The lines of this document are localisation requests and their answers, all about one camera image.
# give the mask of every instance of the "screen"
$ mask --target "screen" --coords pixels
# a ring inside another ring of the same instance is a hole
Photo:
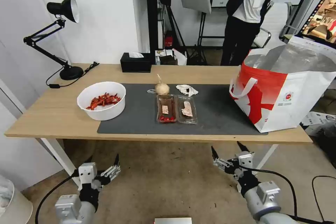
[[[336,46],[336,0],[321,0],[299,35],[331,47]]]

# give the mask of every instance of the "garlic bulb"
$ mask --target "garlic bulb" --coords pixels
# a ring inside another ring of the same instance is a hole
[[[167,95],[169,94],[169,86],[165,83],[162,83],[160,75],[157,75],[159,78],[159,83],[155,85],[155,92],[158,95]]]

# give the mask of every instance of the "black tissue box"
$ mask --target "black tissue box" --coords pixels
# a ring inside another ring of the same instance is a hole
[[[151,72],[154,54],[142,53],[143,58],[130,58],[128,52],[124,52],[120,65],[122,72]]]

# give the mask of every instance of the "dried red chili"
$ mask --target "dried red chili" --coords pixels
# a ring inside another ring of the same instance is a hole
[[[106,105],[117,104],[121,100],[117,95],[118,94],[112,96],[109,93],[105,93],[102,96],[98,96],[98,98],[95,97],[92,99],[90,106],[86,109],[94,110],[97,106],[105,107]]]

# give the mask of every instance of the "plastic food container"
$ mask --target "plastic food container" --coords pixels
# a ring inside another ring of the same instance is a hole
[[[157,117],[159,123],[174,123],[176,122],[176,98],[174,95],[157,95]]]
[[[98,106],[94,110],[86,109],[90,106],[94,97],[105,93],[110,95],[118,94],[121,100],[117,104]],[[106,121],[117,117],[125,108],[126,88],[118,82],[99,82],[85,88],[77,97],[77,105],[84,110],[88,116],[97,121]]]
[[[182,113],[182,109],[185,107],[185,102],[190,104],[191,107],[191,113],[192,116],[185,116]],[[188,96],[181,96],[177,95],[176,96],[176,103],[177,103],[177,120],[179,123],[185,123],[185,124],[197,124],[197,114],[196,114],[196,107],[195,107],[195,102],[192,97]]]

